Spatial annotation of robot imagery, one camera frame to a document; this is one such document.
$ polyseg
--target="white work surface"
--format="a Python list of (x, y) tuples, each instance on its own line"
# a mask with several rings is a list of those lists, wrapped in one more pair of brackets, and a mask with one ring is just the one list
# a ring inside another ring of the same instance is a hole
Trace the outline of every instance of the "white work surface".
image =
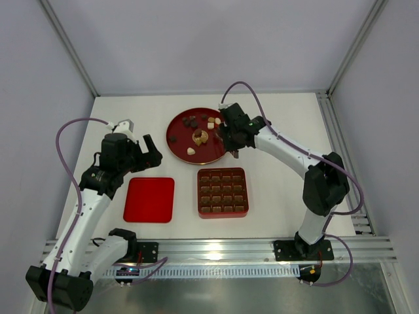
[[(275, 127), (312, 150), (324, 154), (331, 152), (315, 94), (261, 94), (259, 97), (266, 116)], [(193, 107), (216, 109), (220, 99), (221, 95), (96, 98), (91, 117), (114, 123), (131, 119), (141, 149), (146, 150), (142, 135), (151, 134), (163, 160), (159, 167), (125, 176), (124, 184), (98, 222), (94, 237), (105, 237), (113, 228), (131, 230), (138, 238), (146, 239), (294, 236), (306, 212), (302, 201), (303, 181), (279, 160), (265, 152), (244, 148), (238, 160), (226, 154), (213, 164), (195, 166), (182, 162), (169, 151), (166, 128), (172, 118)], [(232, 102), (238, 102), (250, 118), (260, 115), (250, 94), (231, 94), (227, 103)], [(92, 165), (93, 153), (100, 151), (101, 140), (107, 131), (103, 124), (89, 122), (75, 169), (78, 182), (81, 174)], [(199, 169), (211, 167), (244, 169), (249, 198), (246, 217), (202, 219), (198, 216), (196, 173)], [(172, 221), (167, 224), (124, 221), (122, 216), (128, 183), (134, 177), (171, 177), (175, 180)], [(57, 236), (61, 234), (76, 199), (75, 190), (71, 187)], [(348, 211), (347, 203), (342, 202), (337, 210)], [(355, 235), (350, 217), (335, 217), (327, 232), (337, 236)]]

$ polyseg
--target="gray panel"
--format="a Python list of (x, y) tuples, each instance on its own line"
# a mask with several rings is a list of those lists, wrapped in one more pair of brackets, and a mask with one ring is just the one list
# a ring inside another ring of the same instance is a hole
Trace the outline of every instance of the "gray panel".
[[(321, 280), (335, 280), (347, 267), (324, 266)], [(110, 285), (116, 287), (100, 294)], [(357, 264), (348, 280), (332, 288), (300, 285), (295, 278), (165, 280), (130, 288), (107, 280), (98, 282), (95, 293), (80, 313), (395, 313), (380, 264)]]
[[(89, 116), (93, 97), (36, 1), (0, 1), (0, 29), (0, 304), (27, 313), (26, 270), (56, 233), (69, 188), (55, 133)], [(85, 127), (63, 134), (70, 167)]]
[(103, 94), (329, 87), (374, 0), (50, 0)]
[(419, 295), (419, 2), (389, 1), (333, 101), (369, 199)]

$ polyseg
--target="red lid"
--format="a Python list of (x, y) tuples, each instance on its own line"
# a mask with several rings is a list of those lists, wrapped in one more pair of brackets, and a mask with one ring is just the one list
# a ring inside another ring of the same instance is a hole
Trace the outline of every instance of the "red lid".
[(172, 178), (133, 178), (126, 194), (126, 222), (167, 223), (172, 219), (175, 181)]

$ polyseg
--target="gray wall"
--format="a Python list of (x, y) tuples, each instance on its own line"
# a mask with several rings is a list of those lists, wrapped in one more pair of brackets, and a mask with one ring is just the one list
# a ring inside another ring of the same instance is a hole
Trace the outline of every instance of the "gray wall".
[(389, 1), (333, 96), (380, 234), (419, 295), (419, 1)]
[(326, 89), (374, 0), (50, 0), (104, 94)]
[[(0, 304), (27, 313), (26, 270), (54, 237), (69, 180), (55, 153), (58, 128), (88, 116), (93, 98), (34, 0), (0, 1)], [(62, 146), (75, 165), (85, 125)]]

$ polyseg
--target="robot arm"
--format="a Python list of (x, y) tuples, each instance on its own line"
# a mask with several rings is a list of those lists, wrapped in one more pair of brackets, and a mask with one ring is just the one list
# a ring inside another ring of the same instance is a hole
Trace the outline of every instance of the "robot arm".
[[(275, 137), (262, 117), (252, 120), (239, 104), (220, 105), (225, 123), (219, 126), (218, 135), (225, 149), (238, 157), (238, 150), (253, 147), (282, 161), (304, 180), (303, 201), (307, 206), (302, 226), (295, 235), (295, 246), (303, 258), (317, 253), (316, 247), (323, 239), (323, 227), (328, 216), (349, 192), (347, 178), (324, 163), (318, 162)], [(294, 140), (278, 134), (305, 151), (321, 156)], [(334, 152), (324, 158), (343, 167), (342, 159)]]
[(71, 228), (76, 215), (78, 221), (71, 232), (58, 261), (54, 276), (52, 299), (55, 304), (80, 311), (87, 304), (93, 286), (117, 260), (131, 260), (137, 253), (137, 237), (134, 232), (114, 229), (102, 245), (88, 260), (84, 253), (92, 238), (96, 224), (107, 209), (117, 189), (123, 184), (125, 174), (143, 171), (161, 164), (162, 155), (156, 149), (150, 135), (144, 141), (148, 152), (142, 153), (132, 131), (134, 124), (124, 120), (105, 135), (101, 142), (99, 165), (93, 164), (82, 174), (80, 189), (82, 194), (81, 211), (76, 203), (56, 246), (45, 258), (41, 267), (31, 266), (26, 273), (36, 297), (47, 300), (47, 286), (50, 271), (55, 262), (58, 248)]

